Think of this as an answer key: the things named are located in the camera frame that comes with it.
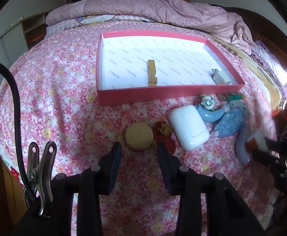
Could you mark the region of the blue correction tape dispenser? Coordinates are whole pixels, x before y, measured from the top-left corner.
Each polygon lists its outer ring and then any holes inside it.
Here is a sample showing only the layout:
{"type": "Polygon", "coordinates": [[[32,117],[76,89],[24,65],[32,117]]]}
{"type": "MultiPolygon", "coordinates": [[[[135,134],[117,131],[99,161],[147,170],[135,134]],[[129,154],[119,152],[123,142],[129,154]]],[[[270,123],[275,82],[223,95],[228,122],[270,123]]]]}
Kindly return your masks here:
{"type": "Polygon", "coordinates": [[[243,109],[240,107],[231,108],[215,125],[213,135],[220,138],[232,136],[241,129],[244,121],[243,109]]]}

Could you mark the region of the grey perforated metal block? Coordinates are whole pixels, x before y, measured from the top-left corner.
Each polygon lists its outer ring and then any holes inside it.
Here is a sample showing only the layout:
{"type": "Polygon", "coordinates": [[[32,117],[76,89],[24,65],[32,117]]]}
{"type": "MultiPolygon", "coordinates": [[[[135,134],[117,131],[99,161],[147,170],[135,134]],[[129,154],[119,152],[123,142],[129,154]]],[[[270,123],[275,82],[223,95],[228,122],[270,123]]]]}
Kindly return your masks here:
{"type": "Polygon", "coordinates": [[[248,109],[248,106],[244,103],[243,100],[232,100],[229,102],[229,105],[231,108],[241,108],[244,120],[249,120],[250,111],[248,109]]]}

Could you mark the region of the round wooden disc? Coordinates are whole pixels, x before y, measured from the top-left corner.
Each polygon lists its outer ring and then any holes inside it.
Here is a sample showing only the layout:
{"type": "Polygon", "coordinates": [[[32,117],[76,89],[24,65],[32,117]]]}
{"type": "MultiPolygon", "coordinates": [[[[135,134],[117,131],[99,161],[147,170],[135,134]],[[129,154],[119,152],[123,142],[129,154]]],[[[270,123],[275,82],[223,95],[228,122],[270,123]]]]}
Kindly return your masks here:
{"type": "Polygon", "coordinates": [[[145,123],[134,123],[125,132],[126,143],[134,150],[140,151],[151,146],[154,135],[145,123]]]}

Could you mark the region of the green orange battery pack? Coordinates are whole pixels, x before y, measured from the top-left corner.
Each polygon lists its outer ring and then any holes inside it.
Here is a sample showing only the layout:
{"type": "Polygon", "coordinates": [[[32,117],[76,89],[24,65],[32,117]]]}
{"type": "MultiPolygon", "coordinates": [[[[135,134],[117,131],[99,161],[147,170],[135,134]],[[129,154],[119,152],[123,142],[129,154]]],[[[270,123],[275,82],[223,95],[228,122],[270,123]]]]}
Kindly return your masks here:
{"type": "Polygon", "coordinates": [[[245,98],[244,94],[239,92],[232,93],[219,93],[216,95],[219,101],[230,102],[235,100],[243,100],[245,98]]]}

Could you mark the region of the light blue handle toy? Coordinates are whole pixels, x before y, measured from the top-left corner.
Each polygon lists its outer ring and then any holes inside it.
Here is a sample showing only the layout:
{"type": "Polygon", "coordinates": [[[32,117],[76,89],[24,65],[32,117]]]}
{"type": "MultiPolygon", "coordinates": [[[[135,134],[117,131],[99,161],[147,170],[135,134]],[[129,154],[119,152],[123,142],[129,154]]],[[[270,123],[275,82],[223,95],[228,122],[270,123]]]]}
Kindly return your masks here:
{"type": "Polygon", "coordinates": [[[230,111],[229,104],[226,104],[222,108],[215,110],[215,111],[209,111],[203,108],[200,104],[196,105],[195,108],[205,123],[214,123],[220,120],[227,111],[230,111]]]}

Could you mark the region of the red toy keychain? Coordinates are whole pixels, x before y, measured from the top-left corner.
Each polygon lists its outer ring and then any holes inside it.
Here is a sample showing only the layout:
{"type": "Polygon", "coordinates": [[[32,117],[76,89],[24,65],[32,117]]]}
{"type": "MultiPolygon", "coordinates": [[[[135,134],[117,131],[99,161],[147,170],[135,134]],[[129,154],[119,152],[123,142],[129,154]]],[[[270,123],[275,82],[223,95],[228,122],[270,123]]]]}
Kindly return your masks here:
{"type": "Polygon", "coordinates": [[[172,139],[172,126],[161,120],[153,125],[152,131],[154,134],[154,140],[157,143],[165,143],[168,152],[171,155],[174,154],[176,151],[176,144],[174,139],[172,139]]]}

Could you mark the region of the green white figure keychain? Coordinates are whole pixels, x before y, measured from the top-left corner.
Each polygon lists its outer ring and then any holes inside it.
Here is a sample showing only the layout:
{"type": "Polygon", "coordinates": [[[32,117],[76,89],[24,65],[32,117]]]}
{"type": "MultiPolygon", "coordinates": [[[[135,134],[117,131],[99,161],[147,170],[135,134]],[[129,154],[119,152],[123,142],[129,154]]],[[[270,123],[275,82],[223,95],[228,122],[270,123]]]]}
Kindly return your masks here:
{"type": "Polygon", "coordinates": [[[211,95],[201,95],[200,106],[208,111],[213,111],[215,100],[211,95]]]}

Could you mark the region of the white earbuds case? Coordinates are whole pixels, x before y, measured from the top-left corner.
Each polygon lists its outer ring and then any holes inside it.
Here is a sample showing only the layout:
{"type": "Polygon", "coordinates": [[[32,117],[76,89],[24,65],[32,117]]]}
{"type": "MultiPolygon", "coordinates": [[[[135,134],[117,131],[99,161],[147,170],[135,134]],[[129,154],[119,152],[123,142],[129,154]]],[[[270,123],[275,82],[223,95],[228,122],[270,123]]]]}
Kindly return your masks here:
{"type": "Polygon", "coordinates": [[[172,109],[168,114],[168,121],[180,146],[185,151],[196,149],[210,137],[205,122],[193,105],[172,109]]]}

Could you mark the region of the white charger plug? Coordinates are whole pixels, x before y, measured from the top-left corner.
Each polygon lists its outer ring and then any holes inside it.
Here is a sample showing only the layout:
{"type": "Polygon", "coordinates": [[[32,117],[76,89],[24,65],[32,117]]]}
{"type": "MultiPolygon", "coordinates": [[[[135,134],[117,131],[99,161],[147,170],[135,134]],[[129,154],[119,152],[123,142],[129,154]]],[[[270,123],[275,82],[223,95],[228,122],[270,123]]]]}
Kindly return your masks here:
{"type": "Polygon", "coordinates": [[[227,74],[218,69],[212,69],[212,79],[217,85],[229,85],[231,84],[231,79],[227,76],[227,74]]]}

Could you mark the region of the wooden phone stand bar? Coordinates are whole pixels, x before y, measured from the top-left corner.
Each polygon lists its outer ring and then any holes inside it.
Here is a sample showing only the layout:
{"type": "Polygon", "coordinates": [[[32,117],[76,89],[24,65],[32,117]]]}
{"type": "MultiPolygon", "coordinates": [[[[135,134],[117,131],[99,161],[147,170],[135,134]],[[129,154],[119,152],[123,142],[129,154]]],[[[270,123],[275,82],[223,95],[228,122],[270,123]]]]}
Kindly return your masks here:
{"type": "Polygon", "coordinates": [[[156,66],[154,60],[148,60],[148,85],[149,87],[157,86],[156,66]]]}

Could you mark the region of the white orange jar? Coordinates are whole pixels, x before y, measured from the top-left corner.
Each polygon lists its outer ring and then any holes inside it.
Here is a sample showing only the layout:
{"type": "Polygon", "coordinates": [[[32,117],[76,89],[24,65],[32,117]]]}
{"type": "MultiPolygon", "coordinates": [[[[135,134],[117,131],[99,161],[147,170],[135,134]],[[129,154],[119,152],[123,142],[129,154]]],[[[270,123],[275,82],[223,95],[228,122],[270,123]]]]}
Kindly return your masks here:
{"type": "Polygon", "coordinates": [[[261,130],[256,129],[249,134],[245,142],[245,149],[247,153],[252,153],[255,149],[268,152],[268,146],[261,130]]]}

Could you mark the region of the metal spring clip left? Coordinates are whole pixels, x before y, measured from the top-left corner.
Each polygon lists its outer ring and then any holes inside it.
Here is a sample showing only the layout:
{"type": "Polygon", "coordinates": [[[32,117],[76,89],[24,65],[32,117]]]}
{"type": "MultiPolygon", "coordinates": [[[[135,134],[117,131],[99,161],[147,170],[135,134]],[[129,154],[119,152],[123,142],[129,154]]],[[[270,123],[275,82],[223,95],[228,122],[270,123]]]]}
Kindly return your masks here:
{"type": "Polygon", "coordinates": [[[57,146],[53,141],[47,142],[42,155],[37,143],[29,145],[26,176],[35,200],[30,198],[28,190],[24,190],[24,201],[27,209],[33,209],[39,216],[47,216],[53,202],[51,180],[56,153],[57,146]]]}

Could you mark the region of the dark wooden headboard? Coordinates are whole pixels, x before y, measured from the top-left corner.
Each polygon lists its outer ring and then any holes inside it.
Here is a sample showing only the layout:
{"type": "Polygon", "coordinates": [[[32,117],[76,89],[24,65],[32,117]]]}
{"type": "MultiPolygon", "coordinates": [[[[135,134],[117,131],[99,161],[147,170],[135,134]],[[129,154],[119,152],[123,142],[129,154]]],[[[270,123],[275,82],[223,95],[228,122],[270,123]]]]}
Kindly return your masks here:
{"type": "Polygon", "coordinates": [[[260,14],[238,7],[225,7],[227,12],[234,12],[242,17],[250,28],[254,41],[262,41],[276,56],[284,69],[287,69],[287,36],[274,23],[260,14]]]}

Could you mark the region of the pink shallow cardboard box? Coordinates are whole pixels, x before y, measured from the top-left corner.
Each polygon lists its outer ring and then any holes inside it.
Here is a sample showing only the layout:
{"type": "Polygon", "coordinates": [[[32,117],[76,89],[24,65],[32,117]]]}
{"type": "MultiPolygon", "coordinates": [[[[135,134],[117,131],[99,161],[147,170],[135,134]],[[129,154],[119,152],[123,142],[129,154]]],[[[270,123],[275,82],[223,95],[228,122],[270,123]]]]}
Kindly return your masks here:
{"type": "Polygon", "coordinates": [[[151,30],[104,32],[98,42],[96,88],[102,106],[237,92],[245,85],[225,54],[211,41],[151,30]],[[157,86],[148,85],[154,60],[157,86]],[[217,85],[212,69],[224,71],[229,85],[217,85]]]}

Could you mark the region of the cartoon print pillow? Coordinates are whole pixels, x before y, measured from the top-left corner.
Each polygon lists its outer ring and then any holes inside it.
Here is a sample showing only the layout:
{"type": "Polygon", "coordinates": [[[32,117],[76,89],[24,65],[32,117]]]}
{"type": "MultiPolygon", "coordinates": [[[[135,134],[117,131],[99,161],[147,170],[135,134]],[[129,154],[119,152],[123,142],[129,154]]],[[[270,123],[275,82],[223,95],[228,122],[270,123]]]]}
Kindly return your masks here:
{"type": "Polygon", "coordinates": [[[102,23],[106,21],[111,21],[116,17],[116,15],[105,14],[105,15],[96,15],[96,16],[82,16],[76,18],[77,23],[81,25],[91,25],[95,23],[102,23]]]}

